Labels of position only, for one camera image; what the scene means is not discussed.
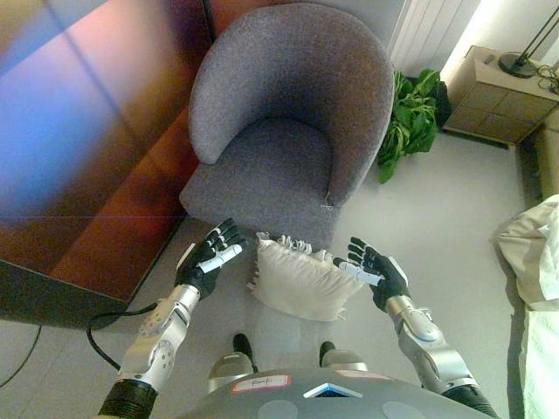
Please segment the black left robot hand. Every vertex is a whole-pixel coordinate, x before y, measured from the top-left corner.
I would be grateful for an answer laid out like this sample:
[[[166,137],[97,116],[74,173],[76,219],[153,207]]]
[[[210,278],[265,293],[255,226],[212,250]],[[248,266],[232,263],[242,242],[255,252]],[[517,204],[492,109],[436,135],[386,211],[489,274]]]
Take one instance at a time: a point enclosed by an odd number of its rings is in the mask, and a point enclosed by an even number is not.
[[[216,287],[217,276],[224,264],[238,256],[247,246],[232,218],[208,232],[205,238],[191,244],[176,267],[175,285],[192,285],[200,299],[209,297]]]

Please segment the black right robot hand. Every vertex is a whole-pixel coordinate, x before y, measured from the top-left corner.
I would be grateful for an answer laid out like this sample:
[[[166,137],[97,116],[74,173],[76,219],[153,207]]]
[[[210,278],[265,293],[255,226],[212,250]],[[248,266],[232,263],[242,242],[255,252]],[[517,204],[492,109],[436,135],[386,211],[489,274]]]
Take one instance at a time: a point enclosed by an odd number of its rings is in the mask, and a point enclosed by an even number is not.
[[[377,308],[385,311],[389,298],[409,297],[408,279],[394,258],[387,257],[358,237],[350,238],[348,257],[334,258],[334,265],[369,285]]]

